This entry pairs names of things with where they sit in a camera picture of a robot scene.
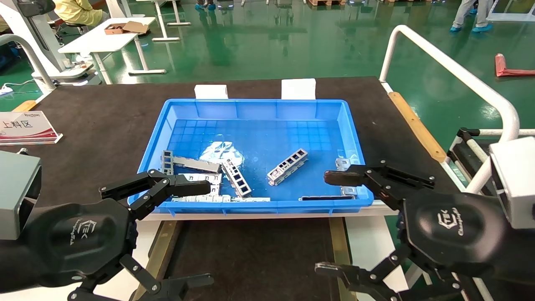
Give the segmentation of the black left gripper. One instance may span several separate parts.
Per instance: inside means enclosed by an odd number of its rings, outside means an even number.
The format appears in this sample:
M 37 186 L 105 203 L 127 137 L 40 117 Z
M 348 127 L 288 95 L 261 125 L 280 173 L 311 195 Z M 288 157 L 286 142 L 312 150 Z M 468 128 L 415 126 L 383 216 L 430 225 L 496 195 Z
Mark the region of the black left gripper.
M 101 187 L 100 202 L 34 208 L 18 239 L 1 240 L 1 293 L 84 281 L 69 301 L 114 301 L 93 291 L 123 268 L 145 288 L 140 301 L 183 301 L 189 289 L 212 285 L 212 275 L 156 280 L 131 256 L 138 234 L 135 219 L 146 218 L 172 196 L 210 191 L 207 180 L 151 169 Z M 138 194 L 128 208 L 117 202 Z

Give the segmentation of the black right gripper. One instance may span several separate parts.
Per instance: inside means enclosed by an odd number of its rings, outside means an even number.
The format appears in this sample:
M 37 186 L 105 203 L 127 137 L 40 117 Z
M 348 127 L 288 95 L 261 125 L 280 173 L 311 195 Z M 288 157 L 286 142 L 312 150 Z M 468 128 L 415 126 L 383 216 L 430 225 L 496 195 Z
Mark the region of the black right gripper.
M 315 264 L 316 273 L 341 278 L 349 291 L 377 301 L 441 301 L 462 293 L 462 284 L 452 273 L 534 284 L 534 230 L 514 229 L 497 198 L 418 191 L 405 199 L 399 187 L 433 190 L 435 177 L 407 173 L 384 161 L 327 170 L 324 181 L 332 186 L 365 186 L 391 210 L 403 210 L 413 246 L 396 248 L 371 271 L 355 265 Z M 440 282 L 398 293 L 390 289 L 384 278 L 406 259 L 436 274 Z

